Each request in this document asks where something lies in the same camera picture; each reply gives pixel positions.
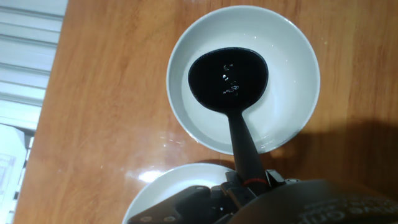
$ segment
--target black ladle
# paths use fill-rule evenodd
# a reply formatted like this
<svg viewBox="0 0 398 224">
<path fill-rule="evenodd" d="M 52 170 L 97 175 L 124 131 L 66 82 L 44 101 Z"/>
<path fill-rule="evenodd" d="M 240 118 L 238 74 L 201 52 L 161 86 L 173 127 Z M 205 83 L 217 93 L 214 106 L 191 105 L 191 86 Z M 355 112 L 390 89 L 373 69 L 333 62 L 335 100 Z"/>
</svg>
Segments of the black ladle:
<svg viewBox="0 0 398 224">
<path fill-rule="evenodd" d="M 264 168 L 242 112 L 259 100 L 266 89 L 266 61 L 249 49 L 214 50 L 193 63 L 188 82 L 199 103 L 228 117 L 236 172 L 242 183 L 255 194 L 265 192 Z"/>
</svg>

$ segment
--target wood grain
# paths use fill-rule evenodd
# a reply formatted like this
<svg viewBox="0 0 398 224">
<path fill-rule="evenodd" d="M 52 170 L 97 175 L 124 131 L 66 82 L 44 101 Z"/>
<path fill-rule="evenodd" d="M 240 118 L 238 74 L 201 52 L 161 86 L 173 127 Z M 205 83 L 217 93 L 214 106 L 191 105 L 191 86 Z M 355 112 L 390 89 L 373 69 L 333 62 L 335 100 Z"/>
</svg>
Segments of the wood grain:
<svg viewBox="0 0 398 224">
<path fill-rule="evenodd" d="M 15 223 L 121 223 L 143 172 L 231 165 L 179 125 L 165 76 L 192 22 L 238 4 L 296 24 L 322 76 L 310 122 L 265 167 L 398 198 L 398 1 L 69 0 Z"/>
</svg>

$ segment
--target bowl rim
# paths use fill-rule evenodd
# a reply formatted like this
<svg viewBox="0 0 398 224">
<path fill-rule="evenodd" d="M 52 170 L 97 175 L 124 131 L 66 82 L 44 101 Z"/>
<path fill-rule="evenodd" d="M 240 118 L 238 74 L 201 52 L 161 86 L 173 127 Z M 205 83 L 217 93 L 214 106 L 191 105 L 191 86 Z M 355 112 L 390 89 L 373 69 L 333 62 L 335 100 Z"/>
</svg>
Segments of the bowl rim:
<svg viewBox="0 0 398 224">
<path fill-rule="evenodd" d="M 180 45 L 181 41 L 185 38 L 185 36 L 186 36 L 195 26 L 197 26 L 199 23 L 201 23 L 202 21 L 204 21 L 207 17 L 209 17 L 209 16 L 211 16 L 211 15 L 213 15 L 213 14 L 221 13 L 221 12 L 228 11 L 228 10 L 232 10 L 232 9 L 251 9 L 251 10 L 263 11 L 263 12 L 265 12 L 265 13 L 272 14 L 273 16 L 276 16 L 276 17 L 278 17 L 279 19 L 285 20 L 285 21 L 288 22 L 288 23 L 293 27 L 293 29 L 295 29 L 295 30 L 297 31 L 297 33 L 303 38 L 305 44 L 307 45 L 308 49 L 310 50 L 310 53 L 311 53 L 311 55 L 312 55 L 312 59 L 313 59 L 313 61 L 315 62 L 315 65 L 316 65 L 316 66 L 315 66 L 315 69 L 316 69 L 316 78 L 317 78 L 317 87 L 318 87 L 318 88 L 316 89 L 314 102 L 313 102 L 313 104 L 312 104 L 311 110 L 310 110 L 310 112 L 309 112 L 307 118 L 306 118 L 305 121 L 302 123 L 302 125 L 301 125 L 301 127 L 300 127 L 300 129 L 299 129 L 298 131 L 294 132 L 290 137 L 286 138 L 284 141 L 280 142 L 278 145 L 276 145 L 276 146 L 274 146 L 274 147 L 272 147 L 272 148 L 270 148 L 270 149 L 268 149 L 268 150 L 265 150 L 265 149 L 257 149 L 258 153 L 259 153 L 259 154 L 262 154 L 262 153 L 269 152 L 269 151 L 272 151 L 272 150 L 274 150 L 274 149 L 277 149 L 278 147 L 281 147 L 282 145 L 284 145 L 285 143 L 287 143 L 288 141 L 290 141 L 292 138 L 294 138 L 299 132 L 301 132 L 301 130 L 305 127 L 305 125 L 307 125 L 308 121 L 309 121 L 310 118 L 312 117 L 313 112 L 315 111 L 315 107 L 316 107 L 316 105 L 317 105 L 317 103 L 318 103 L 319 92 L 320 92 L 320 69 L 319 69 L 319 63 L 318 63 L 318 60 L 317 60 L 317 56 L 315 55 L 315 52 L 314 52 L 314 50 L 313 50 L 313 48 L 312 48 L 312 46 L 311 46 L 311 43 L 310 43 L 310 41 L 307 39 L 307 37 L 303 34 L 303 32 L 302 32 L 293 22 L 291 22 L 290 20 L 286 19 L 284 16 L 282 16 L 282 15 L 280 15 L 280 14 L 278 14 L 278 13 L 272 11 L 272 10 L 263 8 L 263 7 L 259 7 L 259 6 L 246 6 L 246 5 L 223 7 L 223 8 L 221 8 L 221 9 L 217 9 L 217 10 L 211 11 L 211 12 L 209 12 L 208 14 L 205 14 L 204 16 L 201 16 L 201 18 L 197 19 L 193 24 L 191 24 L 191 25 L 184 31 L 184 33 L 180 36 L 180 38 L 178 39 L 177 43 L 175 44 L 175 46 L 174 46 L 174 48 L 173 48 L 173 51 L 172 51 L 172 53 L 171 53 L 171 55 L 170 55 L 169 63 L 167 64 L 167 75 L 166 75 L 167 98 L 169 99 L 169 105 L 170 105 L 170 107 L 171 107 L 171 109 L 172 109 L 172 111 L 173 111 L 174 116 L 176 117 L 177 121 L 180 123 L 180 125 L 182 126 L 182 128 L 188 133 L 188 135 L 189 135 L 191 138 L 193 138 L 194 140 L 196 140 L 196 142 L 199 142 L 200 144 L 202 144 L 202 145 L 204 145 L 204 146 L 208 147 L 209 149 L 212 149 L 212 150 L 214 150 L 214 151 L 216 151 L 216 152 L 219 152 L 219 153 L 222 153 L 222 154 L 227 154 L 227 155 L 233 155 L 233 152 L 228 152 L 228 151 L 224 151 L 224 150 L 221 150 L 221 149 L 217 149 L 217 148 L 215 148 L 215 147 L 213 147 L 213 146 L 211 146 L 211 145 L 209 145 L 209 144 L 203 142 L 201 139 L 198 139 L 196 136 L 194 136 L 194 135 L 188 130 L 188 128 L 184 125 L 184 123 L 182 122 L 182 120 L 180 119 L 179 115 L 177 114 L 177 112 L 176 112 L 176 110 L 175 110 L 175 108 L 174 108 L 174 104 L 172 103 L 172 99 L 171 99 L 171 96 L 170 96 L 170 87 L 169 87 L 169 86 L 170 86 L 170 81 L 169 81 L 169 80 L 170 80 L 170 66 L 171 66 L 171 63 L 172 63 L 172 61 L 173 61 L 174 54 L 176 53 L 178 46 Z"/>
</svg>

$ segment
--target wooden table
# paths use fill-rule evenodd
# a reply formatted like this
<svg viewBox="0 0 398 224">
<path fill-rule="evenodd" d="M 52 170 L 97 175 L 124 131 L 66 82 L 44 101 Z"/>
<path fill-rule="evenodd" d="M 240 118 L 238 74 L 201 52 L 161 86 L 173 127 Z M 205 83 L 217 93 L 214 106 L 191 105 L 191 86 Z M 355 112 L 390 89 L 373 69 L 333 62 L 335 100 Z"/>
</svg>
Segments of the wooden table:
<svg viewBox="0 0 398 224">
<path fill-rule="evenodd" d="M 265 167 L 398 198 L 398 1 L 70 0 L 15 223 L 121 223 L 146 185 L 140 174 L 198 161 L 231 166 L 179 125 L 165 76 L 183 31 L 237 4 L 296 24 L 322 76 L 310 122 L 263 154 Z"/>
</svg>

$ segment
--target screw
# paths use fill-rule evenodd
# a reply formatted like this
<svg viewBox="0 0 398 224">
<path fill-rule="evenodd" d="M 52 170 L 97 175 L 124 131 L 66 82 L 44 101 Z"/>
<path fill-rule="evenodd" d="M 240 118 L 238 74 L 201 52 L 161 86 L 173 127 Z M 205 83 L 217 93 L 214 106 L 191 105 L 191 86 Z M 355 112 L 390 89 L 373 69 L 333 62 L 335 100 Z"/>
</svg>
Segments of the screw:
<svg viewBox="0 0 398 224">
<path fill-rule="evenodd" d="M 176 218 L 174 217 L 174 216 L 169 216 L 169 217 L 165 217 L 164 219 L 163 219 L 163 221 L 165 221 L 165 222 L 174 222 L 176 220 Z"/>
<path fill-rule="evenodd" d="M 152 217 L 141 217 L 139 220 L 140 220 L 141 222 L 149 222 L 149 221 L 152 220 Z"/>
</svg>

